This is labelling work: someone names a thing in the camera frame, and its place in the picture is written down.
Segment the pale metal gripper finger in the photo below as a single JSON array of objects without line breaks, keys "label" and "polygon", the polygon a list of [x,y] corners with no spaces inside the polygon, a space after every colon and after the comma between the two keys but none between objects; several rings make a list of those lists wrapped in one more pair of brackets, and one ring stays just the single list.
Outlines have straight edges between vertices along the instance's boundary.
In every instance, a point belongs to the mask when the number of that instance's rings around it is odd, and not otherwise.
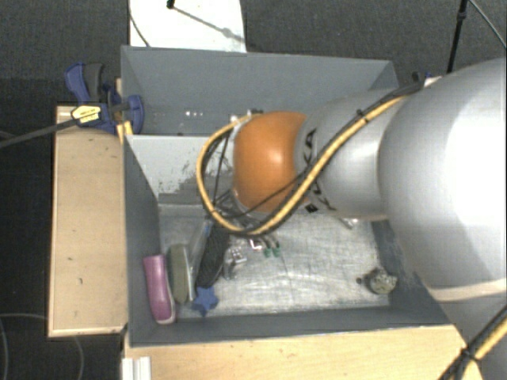
[{"label": "pale metal gripper finger", "polygon": [[238,247],[231,246],[224,254],[223,258],[223,278],[226,280],[235,277],[235,271],[244,265],[246,256]]}]

